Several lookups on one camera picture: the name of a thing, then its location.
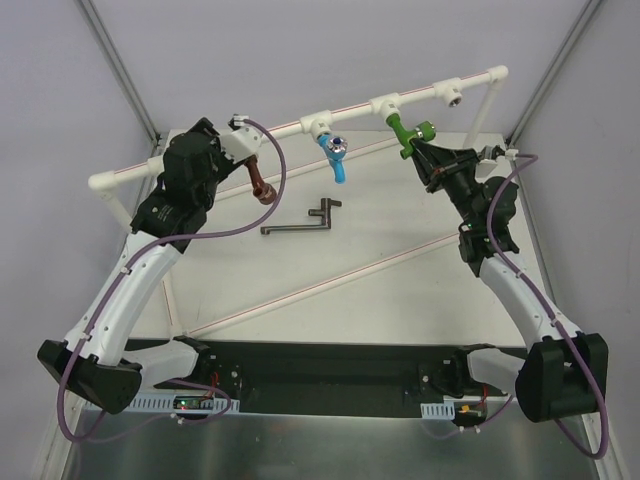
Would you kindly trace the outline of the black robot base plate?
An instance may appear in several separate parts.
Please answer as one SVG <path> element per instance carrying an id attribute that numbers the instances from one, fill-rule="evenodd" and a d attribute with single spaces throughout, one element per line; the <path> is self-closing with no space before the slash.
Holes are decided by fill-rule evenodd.
<path id="1" fill-rule="evenodd" d="M 188 382 L 217 386 L 243 413 L 417 418 L 444 399 L 454 379 L 451 346 L 198 341 L 192 371 L 155 380 L 162 389 Z"/>

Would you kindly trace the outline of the green plastic water faucet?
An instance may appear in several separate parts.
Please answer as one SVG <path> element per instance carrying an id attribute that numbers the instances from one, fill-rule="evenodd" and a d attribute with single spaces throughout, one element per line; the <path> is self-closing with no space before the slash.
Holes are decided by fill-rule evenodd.
<path id="1" fill-rule="evenodd" d="M 412 141 L 414 139 L 429 142 L 436 136 L 435 126 L 429 121 L 424 121 L 412 129 L 406 129 L 398 113 L 390 114 L 385 119 L 385 123 L 394 132 L 396 139 L 402 147 L 400 156 L 403 160 L 408 159 L 412 155 L 414 151 Z"/>

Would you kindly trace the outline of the white PVC pipe frame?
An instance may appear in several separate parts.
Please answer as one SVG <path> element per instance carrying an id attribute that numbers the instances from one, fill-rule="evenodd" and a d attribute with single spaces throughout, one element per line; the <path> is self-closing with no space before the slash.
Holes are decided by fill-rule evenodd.
<path id="1" fill-rule="evenodd" d="M 464 78 L 454 77 L 404 93 L 393 92 L 384 94 L 361 104 L 337 110 L 319 111 L 306 115 L 294 122 L 268 130 L 259 129 L 257 126 L 251 124 L 250 119 L 248 119 L 246 123 L 262 133 L 261 146 L 265 143 L 276 145 L 281 139 L 299 134 L 310 135 L 317 144 L 317 138 L 321 134 L 334 134 L 331 127 L 336 122 L 370 115 L 379 116 L 385 122 L 385 119 L 392 113 L 398 113 L 400 115 L 401 106 L 430 98 L 440 99 L 448 107 L 453 108 L 460 103 L 463 90 L 484 85 L 487 91 L 464 141 L 465 145 L 470 146 L 479 135 L 480 128 L 488 115 L 489 109 L 508 75 L 508 68 L 504 65 L 499 65 Z M 394 134 L 392 139 L 384 141 L 383 144 L 385 146 L 392 146 L 399 144 L 399 142 Z M 119 185 L 126 182 L 143 177 L 153 177 L 156 180 L 156 188 L 151 193 L 151 198 L 159 200 L 160 203 L 164 205 L 183 203 L 185 205 L 185 213 L 182 217 L 178 218 L 175 223 L 178 226 L 184 226 L 187 220 L 204 215 L 206 208 L 212 206 L 214 201 L 213 189 L 220 184 L 204 183 L 194 185 L 190 183 L 187 178 L 186 154 L 172 158 L 168 151 L 164 151 L 162 154 L 151 157 L 145 162 L 132 167 L 94 174 L 89 178 L 88 184 L 105 202 L 121 225 L 129 230 L 135 230 L 137 225 L 134 217 L 125 212 L 115 191 Z M 353 158 L 353 156 L 353 153 L 348 149 L 343 160 L 343 166 L 345 161 Z M 252 193 L 250 179 L 245 188 Z M 273 188 L 277 192 L 277 199 L 273 204 L 266 205 L 270 209 L 276 207 L 284 191 L 282 186 Z"/>

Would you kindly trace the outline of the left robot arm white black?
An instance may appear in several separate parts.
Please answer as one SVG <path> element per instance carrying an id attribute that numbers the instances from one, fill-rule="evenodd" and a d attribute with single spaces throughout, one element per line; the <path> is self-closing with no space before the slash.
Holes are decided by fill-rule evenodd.
<path id="1" fill-rule="evenodd" d="M 60 387 L 110 414 L 125 410 L 142 388 L 179 378 L 199 389 L 211 377 L 208 347 L 186 336 L 137 352 L 125 349 L 151 294 L 202 228 L 218 185 L 237 165 L 224 154 L 211 121 L 202 118 L 170 141 L 163 167 L 99 297 L 63 340 L 46 340 L 37 353 Z"/>

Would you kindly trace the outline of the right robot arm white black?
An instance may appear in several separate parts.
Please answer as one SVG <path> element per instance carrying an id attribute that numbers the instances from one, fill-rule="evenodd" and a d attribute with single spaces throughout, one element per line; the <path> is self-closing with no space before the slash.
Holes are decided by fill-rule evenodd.
<path id="1" fill-rule="evenodd" d="M 473 149 L 447 149 L 415 140 L 412 160 L 425 190 L 444 191 L 462 218 L 458 227 L 462 261 L 497 297 L 526 347 L 525 358 L 497 347 L 461 348 L 442 387 L 460 397 L 484 384 L 514 395 L 532 422 L 605 413 L 608 346 L 568 320 L 527 273 L 509 222 L 517 212 L 512 176 L 476 178 Z"/>

